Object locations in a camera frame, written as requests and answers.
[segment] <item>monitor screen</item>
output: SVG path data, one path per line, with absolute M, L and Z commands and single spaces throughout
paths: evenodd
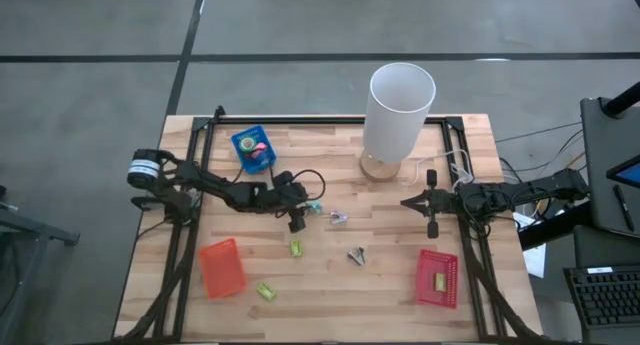
M 607 177 L 627 185 L 640 187 L 640 156 L 607 171 Z

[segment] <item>orange basket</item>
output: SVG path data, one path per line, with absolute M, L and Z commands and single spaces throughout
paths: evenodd
M 247 287 L 235 239 L 202 248 L 198 256 L 209 299 L 235 294 Z

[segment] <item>wooden table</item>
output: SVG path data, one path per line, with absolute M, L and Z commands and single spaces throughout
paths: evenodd
M 488 116 L 461 116 L 475 175 L 484 181 L 502 181 Z M 168 117 L 160 148 L 184 158 L 191 122 L 191 116 Z M 229 139 L 247 127 L 216 126 L 210 171 L 228 178 L 236 175 L 239 161 Z M 276 173 L 285 169 L 296 173 L 313 168 L 323 174 L 327 181 L 326 194 L 322 198 L 325 214 L 308 217 L 305 230 L 290 234 L 285 218 L 236 213 L 221 200 L 205 195 L 198 249 L 235 238 L 248 287 L 243 293 L 225 299 L 207 299 L 196 260 L 183 341 L 477 339 L 456 218 L 439 216 L 440 237 L 428 239 L 427 221 L 399 204 L 400 200 L 415 196 L 425 188 L 427 168 L 438 171 L 439 188 L 450 188 L 447 162 L 443 157 L 424 162 L 421 180 L 415 185 L 406 187 L 399 183 L 413 179 L 415 163 L 419 159 L 443 152 L 439 127 L 425 125 L 409 159 L 403 163 L 398 181 L 379 184 L 366 180 L 358 168 L 362 125 L 268 125 L 265 129 L 278 155 Z M 256 178 L 268 180 L 267 176 L 247 175 L 240 180 Z M 312 174 L 303 175 L 299 180 L 310 195 L 320 190 L 320 183 Z M 346 212 L 348 223 L 331 225 L 327 213 L 332 209 Z M 161 210 L 145 213 L 140 230 L 161 219 Z M 131 329 L 157 295 L 170 233 L 169 225 L 161 226 L 138 241 L 115 335 Z M 302 241 L 302 258 L 290 256 L 289 242 L 293 239 Z M 525 323 L 541 333 L 514 224 L 507 220 L 494 222 L 489 243 L 500 290 Z M 347 251 L 355 246 L 365 248 L 367 264 L 363 267 L 347 259 Z M 459 257 L 457 309 L 414 304 L 420 249 Z M 265 301 L 256 292 L 261 282 L 277 292 L 273 302 Z M 486 294 L 483 294 L 483 300 L 487 321 L 491 323 Z M 168 330 L 173 324 L 172 314 L 170 304 Z

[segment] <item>black keyboard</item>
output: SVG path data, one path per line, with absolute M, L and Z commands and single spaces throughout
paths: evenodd
M 582 326 L 640 326 L 640 265 L 564 269 Z

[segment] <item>red plastic basket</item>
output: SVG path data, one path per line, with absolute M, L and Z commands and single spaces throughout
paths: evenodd
M 198 256 L 209 299 L 235 294 L 247 287 L 235 239 L 202 248 Z
M 446 276 L 446 291 L 435 290 L 435 274 Z M 416 303 L 456 308 L 458 301 L 458 257 L 436 251 L 420 250 L 416 273 Z

